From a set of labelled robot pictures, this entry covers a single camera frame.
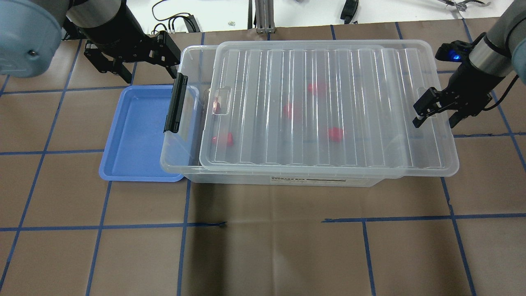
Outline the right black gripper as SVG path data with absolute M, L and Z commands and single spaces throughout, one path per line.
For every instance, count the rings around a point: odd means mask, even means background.
M 441 113 L 447 107 L 451 112 L 449 126 L 454 129 L 462 120 L 472 113 L 490 111 L 498 106 L 495 103 L 488 106 L 492 100 L 491 92 L 504 80 L 503 76 L 495 76 L 476 68 L 471 62 L 462 62 L 442 91 L 429 88 L 414 103 L 416 116 L 413 119 L 415 128 L 420 128 L 427 118 Z

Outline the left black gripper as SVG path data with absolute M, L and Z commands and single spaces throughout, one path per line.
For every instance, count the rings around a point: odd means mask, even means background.
M 99 73 L 131 83 L 124 62 L 149 62 L 176 79 L 182 52 L 165 30 L 147 36 L 129 8 L 81 8 L 80 17 L 80 30 L 87 38 L 84 56 Z

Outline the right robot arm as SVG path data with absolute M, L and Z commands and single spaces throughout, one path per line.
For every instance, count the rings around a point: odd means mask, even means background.
M 526 2 L 515 0 L 494 26 L 473 42 L 460 40 L 444 43 L 436 59 L 458 62 L 459 67 L 443 90 L 429 88 L 414 103 L 413 125 L 419 128 L 427 118 L 453 110 L 449 126 L 461 120 L 490 111 L 491 92 L 511 71 L 515 81 L 525 81 Z

